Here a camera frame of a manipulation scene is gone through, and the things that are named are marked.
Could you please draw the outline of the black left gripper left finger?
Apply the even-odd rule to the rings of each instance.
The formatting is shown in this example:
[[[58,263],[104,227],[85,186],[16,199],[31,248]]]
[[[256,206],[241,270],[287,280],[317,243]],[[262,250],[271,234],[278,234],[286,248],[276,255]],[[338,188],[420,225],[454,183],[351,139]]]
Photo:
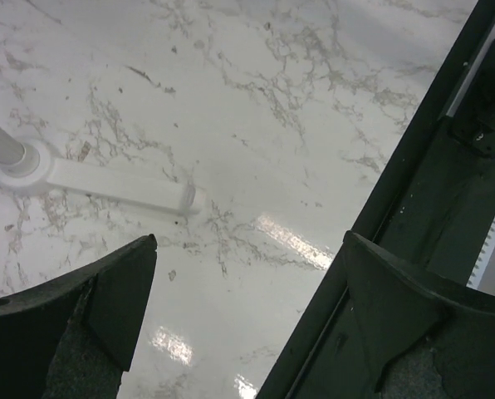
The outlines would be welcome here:
[[[150,234],[0,298],[0,398],[115,398],[157,261]]]

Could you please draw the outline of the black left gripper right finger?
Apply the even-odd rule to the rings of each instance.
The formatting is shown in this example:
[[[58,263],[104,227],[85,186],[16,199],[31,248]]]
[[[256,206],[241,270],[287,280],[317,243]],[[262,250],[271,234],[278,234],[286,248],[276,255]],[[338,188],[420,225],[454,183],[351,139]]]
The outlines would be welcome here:
[[[343,258],[374,392],[495,398],[495,296],[347,232]]]

